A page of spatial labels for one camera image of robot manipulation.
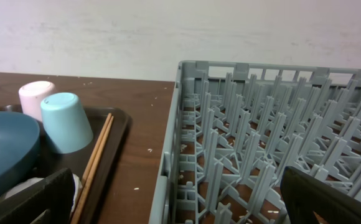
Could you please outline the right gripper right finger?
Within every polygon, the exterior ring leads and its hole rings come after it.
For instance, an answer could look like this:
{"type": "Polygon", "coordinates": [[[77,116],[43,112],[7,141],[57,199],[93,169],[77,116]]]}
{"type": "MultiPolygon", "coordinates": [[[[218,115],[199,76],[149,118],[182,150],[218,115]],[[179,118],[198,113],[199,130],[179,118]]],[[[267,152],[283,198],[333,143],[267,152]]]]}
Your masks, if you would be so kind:
{"type": "Polygon", "coordinates": [[[295,167],[284,169],[280,189],[292,224],[318,223],[316,215],[328,223],[361,223],[361,202],[295,167]]]}

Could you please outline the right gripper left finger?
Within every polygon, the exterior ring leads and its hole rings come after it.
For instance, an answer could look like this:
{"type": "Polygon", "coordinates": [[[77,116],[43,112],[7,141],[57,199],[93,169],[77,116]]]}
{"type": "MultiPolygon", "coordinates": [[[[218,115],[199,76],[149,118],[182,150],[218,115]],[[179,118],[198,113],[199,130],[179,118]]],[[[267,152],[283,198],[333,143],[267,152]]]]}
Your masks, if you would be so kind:
{"type": "Polygon", "coordinates": [[[48,223],[68,223],[75,182],[70,169],[61,169],[0,202],[0,223],[32,223],[42,213],[48,223]]]}

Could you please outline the dark blue plate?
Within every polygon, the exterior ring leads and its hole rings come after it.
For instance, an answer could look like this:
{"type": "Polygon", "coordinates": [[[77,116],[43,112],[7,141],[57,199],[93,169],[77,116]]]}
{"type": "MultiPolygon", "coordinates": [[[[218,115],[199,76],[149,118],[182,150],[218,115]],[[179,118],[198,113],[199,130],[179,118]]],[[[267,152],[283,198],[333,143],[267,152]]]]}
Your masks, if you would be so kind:
{"type": "Polygon", "coordinates": [[[40,151],[40,126],[25,114],[0,111],[0,196],[33,168],[40,151]]]}

